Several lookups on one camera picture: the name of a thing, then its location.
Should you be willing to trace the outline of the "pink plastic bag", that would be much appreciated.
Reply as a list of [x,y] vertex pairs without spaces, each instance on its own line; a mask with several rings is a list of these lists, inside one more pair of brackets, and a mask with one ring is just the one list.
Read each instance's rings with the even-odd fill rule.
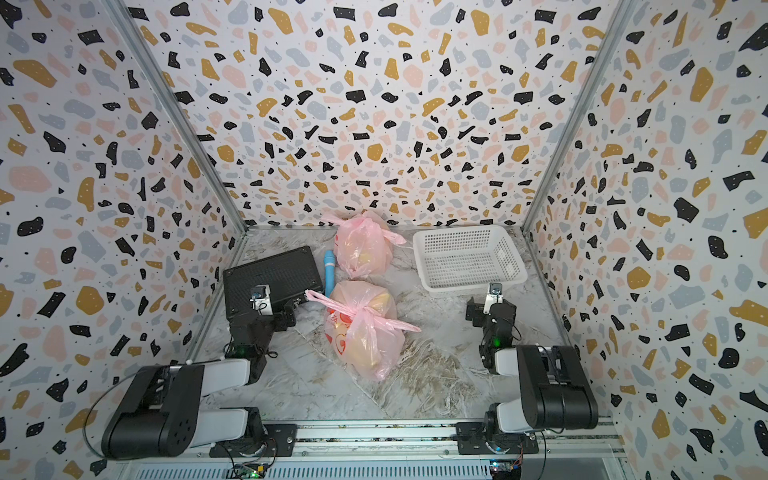
[[350,279],[384,275],[393,259],[393,247],[406,243],[402,235],[392,232],[373,212],[348,219],[324,215],[322,220],[337,227],[334,254]]
[[325,337],[332,350],[370,381],[385,380],[400,360],[405,334],[421,331],[398,319],[388,289],[366,281],[341,281],[328,296],[305,294],[327,309]]

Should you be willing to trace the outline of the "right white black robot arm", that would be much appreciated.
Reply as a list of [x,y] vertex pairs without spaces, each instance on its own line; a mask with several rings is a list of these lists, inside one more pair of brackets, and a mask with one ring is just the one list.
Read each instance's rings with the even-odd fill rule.
[[519,385],[518,398],[495,403],[486,412],[488,434],[595,428],[599,407],[576,350],[518,343],[516,313],[516,306],[498,295],[466,305],[465,320],[482,330],[478,353],[483,367]]

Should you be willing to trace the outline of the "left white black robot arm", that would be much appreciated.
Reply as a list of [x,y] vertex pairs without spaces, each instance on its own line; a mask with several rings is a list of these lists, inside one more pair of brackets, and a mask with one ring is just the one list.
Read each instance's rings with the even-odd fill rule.
[[275,314],[266,308],[230,325],[220,360],[140,368],[106,424],[97,453],[110,460],[177,457],[208,445],[214,455],[254,461],[292,455],[297,427],[267,425],[256,407],[204,406],[210,395],[255,384],[268,359],[272,335],[296,323],[295,304]]

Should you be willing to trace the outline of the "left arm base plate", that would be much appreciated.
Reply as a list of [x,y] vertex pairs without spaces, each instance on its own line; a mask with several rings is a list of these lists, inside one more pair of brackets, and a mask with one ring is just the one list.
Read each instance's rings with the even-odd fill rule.
[[235,440],[217,442],[210,450],[211,458],[245,461],[274,457],[290,457],[297,440],[298,425],[294,423],[267,423],[254,432]]

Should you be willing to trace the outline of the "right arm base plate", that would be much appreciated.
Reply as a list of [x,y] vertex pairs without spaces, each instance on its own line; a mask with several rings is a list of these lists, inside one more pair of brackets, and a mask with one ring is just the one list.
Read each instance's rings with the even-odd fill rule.
[[539,452],[532,435],[503,433],[485,422],[457,422],[455,433],[461,455],[530,455]]

